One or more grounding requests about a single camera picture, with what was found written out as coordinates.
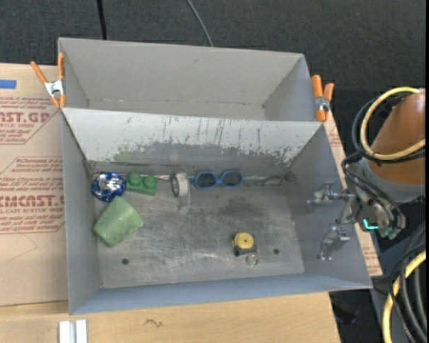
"roll of tape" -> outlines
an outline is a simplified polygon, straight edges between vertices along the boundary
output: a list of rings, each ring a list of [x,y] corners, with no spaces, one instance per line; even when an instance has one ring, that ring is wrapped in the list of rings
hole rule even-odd
[[[183,171],[172,177],[172,190],[175,197],[185,197],[189,194],[189,178]]]

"gray box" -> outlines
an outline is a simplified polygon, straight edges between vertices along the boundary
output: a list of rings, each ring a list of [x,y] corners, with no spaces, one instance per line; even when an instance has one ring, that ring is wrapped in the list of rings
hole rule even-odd
[[[324,182],[342,189],[302,54],[60,39],[69,312],[370,288],[354,226],[332,260],[317,258],[341,201],[307,211]],[[239,169],[245,182],[191,189],[168,176]],[[92,227],[107,206],[97,172],[159,177],[154,196],[123,197],[144,225],[114,247]],[[249,232],[257,265],[232,252]]]

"gray floor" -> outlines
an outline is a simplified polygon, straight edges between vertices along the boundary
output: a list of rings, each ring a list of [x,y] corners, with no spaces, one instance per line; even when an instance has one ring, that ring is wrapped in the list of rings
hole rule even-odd
[[[311,74],[335,82],[332,108],[348,154],[368,100],[394,86],[425,86],[426,0],[191,0],[215,46],[304,53]],[[185,0],[103,0],[108,38],[208,46]],[[0,62],[54,64],[60,36],[101,39],[95,0],[0,0]],[[344,343],[381,342],[368,292]]]

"sunglasses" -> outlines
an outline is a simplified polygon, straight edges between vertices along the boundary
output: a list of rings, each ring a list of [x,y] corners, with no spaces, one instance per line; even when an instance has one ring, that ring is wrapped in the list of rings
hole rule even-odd
[[[209,189],[217,185],[234,188],[238,187],[242,182],[242,173],[237,170],[226,170],[220,177],[213,171],[203,171],[192,178],[192,184],[197,189]]]

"scratch marks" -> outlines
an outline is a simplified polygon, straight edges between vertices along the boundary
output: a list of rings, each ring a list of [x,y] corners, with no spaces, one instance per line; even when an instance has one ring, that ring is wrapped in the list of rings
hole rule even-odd
[[[144,322],[144,324],[143,325],[146,325],[146,324],[153,324],[156,328],[160,328],[162,325],[164,325],[164,323],[162,323],[162,322],[156,322],[155,320],[153,320],[153,319],[146,319],[146,321]]]

